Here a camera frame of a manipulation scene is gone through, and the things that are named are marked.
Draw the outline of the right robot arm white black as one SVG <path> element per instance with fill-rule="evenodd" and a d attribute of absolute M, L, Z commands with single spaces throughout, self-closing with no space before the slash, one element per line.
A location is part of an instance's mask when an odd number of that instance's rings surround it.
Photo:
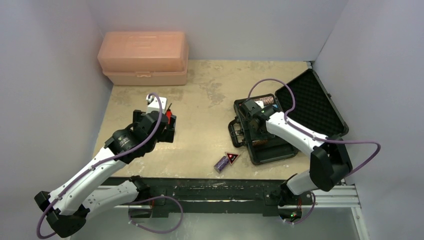
<path fill-rule="evenodd" d="M 330 191 L 351 173 L 353 166 L 343 140 L 328 137 L 290 119 L 287 113 L 266 105 L 261 107 L 252 99 L 240 104 L 239 112 L 258 132 L 279 137 L 309 157 L 309 169 L 294 175 L 281 186 L 280 196 L 288 204 L 300 195 L 313 191 Z"/>

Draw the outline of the all-in triangle button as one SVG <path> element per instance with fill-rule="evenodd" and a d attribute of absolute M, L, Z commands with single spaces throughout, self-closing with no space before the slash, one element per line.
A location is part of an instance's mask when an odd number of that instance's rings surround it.
<path fill-rule="evenodd" d="M 225 152 L 226 157 L 228 158 L 229 164 L 232 166 L 234 162 L 239 158 L 240 154 L 233 152 Z"/>

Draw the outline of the purple poker chip stack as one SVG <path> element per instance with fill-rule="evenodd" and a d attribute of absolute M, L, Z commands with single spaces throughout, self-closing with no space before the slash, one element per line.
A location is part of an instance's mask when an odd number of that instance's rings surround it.
<path fill-rule="evenodd" d="M 227 156 L 223 156 L 213 167 L 215 171 L 221 173 L 228 165 L 230 164 L 230 160 Z"/>

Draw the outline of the black poker set case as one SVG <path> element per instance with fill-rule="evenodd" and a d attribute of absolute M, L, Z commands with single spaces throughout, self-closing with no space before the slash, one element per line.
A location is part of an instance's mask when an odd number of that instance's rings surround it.
<path fill-rule="evenodd" d="M 254 96 L 258 101 L 262 97 L 273 96 L 274 104 L 282 111 L 287 111 L 295 104 L 295 109 L 288 117 L 303 126 L 326 136 L 345 136 L 349 132 L 348 124 L 337 110 L 332 96 L 325 89 L 318 74 L 313 69 L 307 69 L 288 83 L 294 94 L 291 97 L 284 86 L 275 93 Z M 268 133 L 268 142 L 253 146 L 249 135 L 245 135 L 240 104 L 245 99 L 237 99 L 233 103 L 235 118 L 228 124 L 228 131 L 235 148 L 246 147 L 250 161 L 254 165 L 262 165 L 295 157 L 299 150 L 285 140 Z"/>

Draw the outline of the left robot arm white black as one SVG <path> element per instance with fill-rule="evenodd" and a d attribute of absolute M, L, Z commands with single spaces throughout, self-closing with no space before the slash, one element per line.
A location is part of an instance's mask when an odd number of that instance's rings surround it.
<path fill-rule="evenodd" d="M 151 188 L 139 175 L 104 192 L 97 188 L 134 159 L 153 151 L 156 143 L 172 143 L 177 117 L 165 113 L 133 111 L 133 122 L 119 129 L 105 142 L 97 155 L 76 175 L 57 189 L 40 191 L 34 200 L 43 212 L 36 227 L 39 239 L 54 235 L 67 238 L 78 232 L 88 219 L 121 204 L 155 202 Z"/>

